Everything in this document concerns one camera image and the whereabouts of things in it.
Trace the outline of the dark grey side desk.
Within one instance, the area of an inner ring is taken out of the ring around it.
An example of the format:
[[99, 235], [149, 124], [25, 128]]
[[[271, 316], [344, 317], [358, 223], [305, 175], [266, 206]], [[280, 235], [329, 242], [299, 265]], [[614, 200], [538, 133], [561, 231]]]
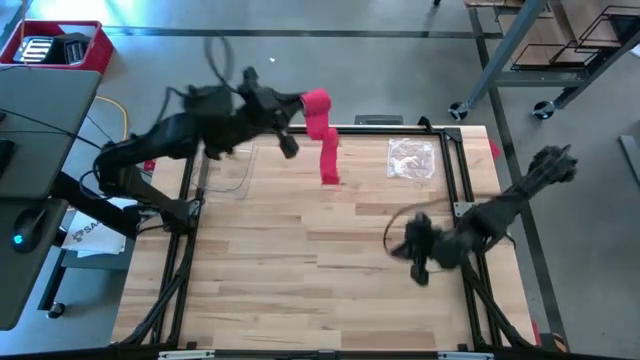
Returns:
[[[68, 202], [61, 199], [0, 202], [0, 331], [11, 330], [18, 323], [67, 206]], [[28, 253], [19, 253], [13, 246], [14, 222], [32, 207], [45, 210], [33, 236], [38, 244]]]

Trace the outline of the black keyboard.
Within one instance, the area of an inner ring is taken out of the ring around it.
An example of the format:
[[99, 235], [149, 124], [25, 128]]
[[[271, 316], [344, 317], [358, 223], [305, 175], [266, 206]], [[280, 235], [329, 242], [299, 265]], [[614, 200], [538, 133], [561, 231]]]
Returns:
[[16, 150], [16, 144], [8, 139], [0, 139], [0, 177], [8, 168]]

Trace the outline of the white printed paper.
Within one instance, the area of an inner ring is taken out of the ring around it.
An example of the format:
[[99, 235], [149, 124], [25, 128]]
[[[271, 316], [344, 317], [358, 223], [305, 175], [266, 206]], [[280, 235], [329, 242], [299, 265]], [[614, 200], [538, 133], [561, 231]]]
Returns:
[[103, 223], [77, 212], [61, 245], [62, 249], [75, 251], [77, 255], [119, 255], [125, 250], [126, 237]]

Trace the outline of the red bandage roll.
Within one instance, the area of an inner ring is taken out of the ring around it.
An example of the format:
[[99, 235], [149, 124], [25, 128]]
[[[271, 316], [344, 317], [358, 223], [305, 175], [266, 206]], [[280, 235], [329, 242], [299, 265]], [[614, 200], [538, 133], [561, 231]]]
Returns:
[[338, 185], [338, 146], [339, 135], [336, 128], [329, 125], [331, 98], [322, 88], [314, 89], [301, 96], [306, 134], [321, 143], [319, 171], [323, 185]]

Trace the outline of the grey metal bar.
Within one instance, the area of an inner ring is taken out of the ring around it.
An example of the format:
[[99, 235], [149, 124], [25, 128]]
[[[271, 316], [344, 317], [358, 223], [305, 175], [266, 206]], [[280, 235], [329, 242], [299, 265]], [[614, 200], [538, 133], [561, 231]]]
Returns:
[[624, 152], [631, 172], [640, 187], [640, 146], [631, 135], [621, 135], [618, 142]]

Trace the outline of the silver striped device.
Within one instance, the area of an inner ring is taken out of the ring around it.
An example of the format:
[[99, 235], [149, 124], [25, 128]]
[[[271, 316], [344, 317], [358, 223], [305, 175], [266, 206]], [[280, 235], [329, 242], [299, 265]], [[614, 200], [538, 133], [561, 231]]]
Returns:
[[52, 37], [27, 36], [21, 40], [12, 60], [15, 63], [47, 63], [51, 58], [53, 46]]

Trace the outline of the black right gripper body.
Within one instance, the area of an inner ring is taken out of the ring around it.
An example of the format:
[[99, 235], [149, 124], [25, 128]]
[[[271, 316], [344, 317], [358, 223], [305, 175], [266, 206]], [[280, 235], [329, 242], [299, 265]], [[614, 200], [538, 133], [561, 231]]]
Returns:
[[429, 284], [427, 259], [431, 256], [436, 242], [443, 238], [443, 231], [434, 228], [431, 219], [425, 213], [416, 213], [407, 223], [407, 227], [414, 227], [416, 231], [415, 244], [412, 246], [414, 259], [410, 276], [419, 286], [427, 286]]

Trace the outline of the clear plastic bag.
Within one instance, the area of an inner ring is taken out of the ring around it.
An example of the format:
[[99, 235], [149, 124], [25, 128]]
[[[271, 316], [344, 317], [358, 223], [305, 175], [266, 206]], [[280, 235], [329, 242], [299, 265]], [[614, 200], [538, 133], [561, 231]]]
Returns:
[[430, 179], [435, 171], [434, 146], [411, 138], [391, 138], [388, 142], [387, 176]]

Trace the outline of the dark grey metal plate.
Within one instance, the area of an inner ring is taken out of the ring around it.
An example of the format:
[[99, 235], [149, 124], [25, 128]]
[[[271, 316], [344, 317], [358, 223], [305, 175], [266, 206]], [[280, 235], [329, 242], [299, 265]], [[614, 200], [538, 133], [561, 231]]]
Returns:
[[403, 125], [404, 119], [402, 115], [356, 115], [354, 118], [354, 124], [370, 126]]

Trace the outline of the black boxy device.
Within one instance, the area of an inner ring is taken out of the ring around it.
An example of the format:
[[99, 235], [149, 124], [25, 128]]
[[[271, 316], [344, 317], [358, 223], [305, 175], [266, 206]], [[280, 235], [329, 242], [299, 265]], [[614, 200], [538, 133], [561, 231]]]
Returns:
[[53, 38], [53, 63], [74, 65], [81, 63], [91, 38], [82, 33], [68, 33]]

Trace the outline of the clear plastic bin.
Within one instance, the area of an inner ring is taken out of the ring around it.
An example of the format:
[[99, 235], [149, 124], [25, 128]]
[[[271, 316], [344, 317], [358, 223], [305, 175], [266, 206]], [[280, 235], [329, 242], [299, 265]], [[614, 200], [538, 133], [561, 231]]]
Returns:
[[222, 153], [219, 160], [210, 159], [201, 151], [192, 184], [201, 185], [204, 197], [211, 201], [244, 199], [251, 186], [257, 155], [254, 141], [235, 147], [232, 155]]

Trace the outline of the black computer mouse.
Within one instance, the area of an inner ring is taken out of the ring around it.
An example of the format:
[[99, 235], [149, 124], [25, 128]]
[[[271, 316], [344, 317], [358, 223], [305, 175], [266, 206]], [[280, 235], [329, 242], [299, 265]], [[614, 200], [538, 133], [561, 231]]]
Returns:
[[17, 253], [29, 253], [38, 246], [45, 218], [46, 210], [38, 207], [27, 208], [18, 215], [11, 236], [11, 246]]

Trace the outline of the red plastic bin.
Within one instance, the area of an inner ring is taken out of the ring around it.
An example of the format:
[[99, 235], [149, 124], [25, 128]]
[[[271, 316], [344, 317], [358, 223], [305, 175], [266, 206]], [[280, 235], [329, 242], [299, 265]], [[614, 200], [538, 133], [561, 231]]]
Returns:
[[[68, 33], [82, 33], [91, 38], [88, 51], [81, 63], [74, 65], [54, 64], [51, 58], [44, 64], [15, 63], [12, 58], [27, 36], [56, 37]], [[6, 44], [0, 50], [0, 66], [28, 66], [43, 69], [97, 71], [104, 74], [114, 46], [103, 30], [102, 23], [95, 20], [23, 20], [15, 27]]]

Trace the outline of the grey standing desk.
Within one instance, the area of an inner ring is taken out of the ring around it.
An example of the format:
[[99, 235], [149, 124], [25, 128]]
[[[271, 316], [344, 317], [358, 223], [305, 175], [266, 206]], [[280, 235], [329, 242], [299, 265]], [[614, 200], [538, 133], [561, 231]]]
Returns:
[[0, 71], [0, 140], [15, 144], [0, 198], [42, 199], [70, 152], [102, 75], [94, 71]]

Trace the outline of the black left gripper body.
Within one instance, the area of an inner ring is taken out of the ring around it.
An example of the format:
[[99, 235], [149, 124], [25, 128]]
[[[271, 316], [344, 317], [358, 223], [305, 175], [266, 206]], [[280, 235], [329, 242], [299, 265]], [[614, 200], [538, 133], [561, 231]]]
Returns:
[[272, 113], [279, 108], [265, 108], [266, 95], [269, 86], [262, 86], [258, 83], [259, 76], [253, 66], [245, 68], [242, 72], [242, 82], [237, 87], [237, 93], [245, 102], [245, 109], [249, 115], [249, 122], [265, 130], [273, 132], [279, 140], [280, 149], [286, 159], [295, 157], [299, 146], [294, 137], [286, 131], [274, 131], [272, 129]]

